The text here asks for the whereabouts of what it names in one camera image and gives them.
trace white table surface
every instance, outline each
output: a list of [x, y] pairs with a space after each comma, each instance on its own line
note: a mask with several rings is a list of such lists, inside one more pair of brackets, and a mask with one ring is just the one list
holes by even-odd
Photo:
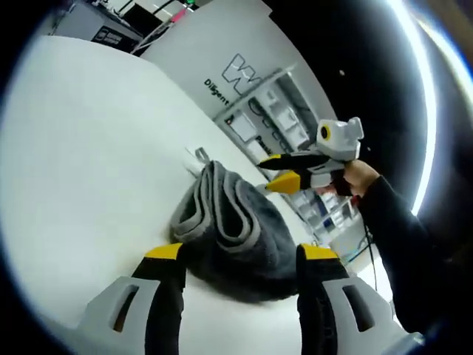
[[[99, 44], [37, 40], [0, 131], [0, 218], [11, 270], [33, 309], [75, 325], [86, 304], [168, 242], [194, 177], [187, 148], [258, 184], [264, 177], [154, 64]], [[297, 243], [310, 242], [278, 195]], [[182, 354], [300, 354], [296, 297], [247, 305], [191, 275]]]

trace black sleeve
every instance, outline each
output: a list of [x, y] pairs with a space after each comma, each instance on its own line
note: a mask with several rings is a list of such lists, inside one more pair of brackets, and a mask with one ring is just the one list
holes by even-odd
[[387, 271], [396, 314], [408, 332], [425, 334], [450, 318], [461, 283], [405, 202], [383, 177], [361, 199], [360, 212]]

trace hand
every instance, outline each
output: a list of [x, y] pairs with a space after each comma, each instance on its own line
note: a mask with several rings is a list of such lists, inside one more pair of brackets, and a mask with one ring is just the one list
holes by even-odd
[[[345, 165], [344, 179], [349, 183], [353, 196], [363, 197], [372, 183], [379, 178], [379, 173], [361, 160], [350, 161]], [[318, 194], [336, 193], [335, 187], [329, 185], [316, 189]]]

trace yellow circle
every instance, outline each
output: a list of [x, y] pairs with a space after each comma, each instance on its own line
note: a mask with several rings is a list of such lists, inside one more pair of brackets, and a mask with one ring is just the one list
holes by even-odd
[[326, 141], [330, 140], [330, 128], [328, 128], [326, 124], [322, 126], [322, 128], [320, 129], [320, 133], [323, 139], [325, 139]]

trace shelving unit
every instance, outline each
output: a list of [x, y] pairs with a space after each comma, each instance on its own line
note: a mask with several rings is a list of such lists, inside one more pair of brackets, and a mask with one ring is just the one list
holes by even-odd
[[[261, 80], [216, 116], [214, 122], [258, 164], [272, 154], [315, 147], [319, 117], [304, 99], [290, 71], [280, 69]], [[272, 180], [279, 172], [262, 170]], [[318, 196], [313, 191], [284, 195], [319, 245], [328, 245], [337, 230], [350, 226], [355, 212], [350, 199]]]

